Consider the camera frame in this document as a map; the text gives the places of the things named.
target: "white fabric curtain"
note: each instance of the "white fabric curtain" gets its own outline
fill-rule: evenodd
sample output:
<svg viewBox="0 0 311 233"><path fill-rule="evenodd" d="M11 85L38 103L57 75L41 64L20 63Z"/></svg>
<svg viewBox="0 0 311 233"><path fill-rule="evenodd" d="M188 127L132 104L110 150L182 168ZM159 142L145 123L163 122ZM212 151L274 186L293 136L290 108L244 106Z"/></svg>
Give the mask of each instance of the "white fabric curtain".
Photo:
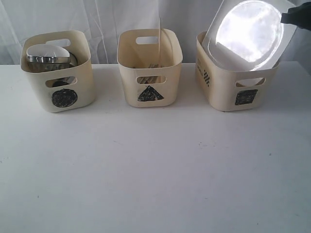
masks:
<svg viewBox="0 0 311 233"><path fill-rule="evenodd" d="M33 35L83 31L92 63L116 63L119 35L130 29L173 30L184 61L195 62L196 36L208 29L222 0L0 0L0 64L19 64L22 45ZM300 5L305 0L292 0ZM283 59L311 73L311 32L298 29Z"/></svg>

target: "white plastic lid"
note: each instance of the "white plastic lid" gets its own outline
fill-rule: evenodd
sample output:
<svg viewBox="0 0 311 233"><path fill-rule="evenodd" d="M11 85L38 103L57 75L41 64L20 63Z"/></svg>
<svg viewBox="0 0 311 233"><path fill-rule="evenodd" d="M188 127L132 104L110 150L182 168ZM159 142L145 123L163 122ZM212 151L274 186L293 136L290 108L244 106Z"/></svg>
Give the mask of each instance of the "white plastic lid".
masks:
<svg viewBox="0 0 311 233"><path fill-rule="evenodd" d="M223 0L202 46L225 70L271 69L296 30L281 23L292 7L287 0Z"/></svg>

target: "cream plastic bin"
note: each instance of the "cream plastic bin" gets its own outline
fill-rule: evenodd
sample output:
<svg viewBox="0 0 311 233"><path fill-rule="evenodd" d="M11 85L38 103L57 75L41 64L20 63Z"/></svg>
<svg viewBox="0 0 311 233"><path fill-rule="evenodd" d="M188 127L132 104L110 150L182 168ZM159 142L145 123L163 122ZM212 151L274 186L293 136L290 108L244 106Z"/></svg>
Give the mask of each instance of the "cream plastic bin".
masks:
<svg viewBox="0 0 311 233"><path fill-rule="evenodd" d="M75 55L78 66L32 73L26 61L27 49L36 44L48 41L68 39L70 45L64 47ZM21 69L25 71L28 81L41 106L48 112L56 113L74 108L84 107L95 100L95 86L91 65L91 54L83 32L65 31L36 35L26 40L20 61ZM71 84L53 87L60 79L72 80Z"/></svg>
<svg viewBox="0 0 311 233"><path fill-rule="evenodd" d="M220 111L258 107L296 26L280 23L287 0L223 0L197 37L196 78Z"/></svg>
<svg viewBox="0 0 311 233"><path fill-rule="evenodd" d="M160 37L159 68L146 68L158 64L159 44L137 44L139 37L159 36L159 29L131 30L120 35L118 64L126 101L134 107L159 107L176 100L183 59L174 32L162 29ZM159 83L140 84L141 77L160 77Z"/></svg>

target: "black circle label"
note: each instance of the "black circle label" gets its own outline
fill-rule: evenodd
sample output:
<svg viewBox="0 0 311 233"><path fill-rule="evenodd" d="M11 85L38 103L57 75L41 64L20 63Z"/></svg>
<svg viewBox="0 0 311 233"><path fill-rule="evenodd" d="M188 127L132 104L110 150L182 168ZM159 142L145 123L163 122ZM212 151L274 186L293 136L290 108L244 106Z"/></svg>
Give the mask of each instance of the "black circle label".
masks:
<svg viewBox="0 0 311 233"><path fill-rule="evenodd" d="M52 103L59 108L72 106L77 100L77 93L70 89L55 91L52 95Z"/></svg>

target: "black square label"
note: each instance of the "black square label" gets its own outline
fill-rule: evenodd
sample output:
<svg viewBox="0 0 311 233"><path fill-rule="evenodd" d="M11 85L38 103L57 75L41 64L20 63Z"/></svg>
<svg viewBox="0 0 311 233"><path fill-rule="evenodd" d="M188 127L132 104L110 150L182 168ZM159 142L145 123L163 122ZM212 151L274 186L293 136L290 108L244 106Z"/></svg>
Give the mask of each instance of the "black square label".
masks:
<svg viewBox="0 0 311 233"><path fill-rule="evenodd" d="M240 91L235 100L235 105L250 104L254 101L258 90Z"/></svg>

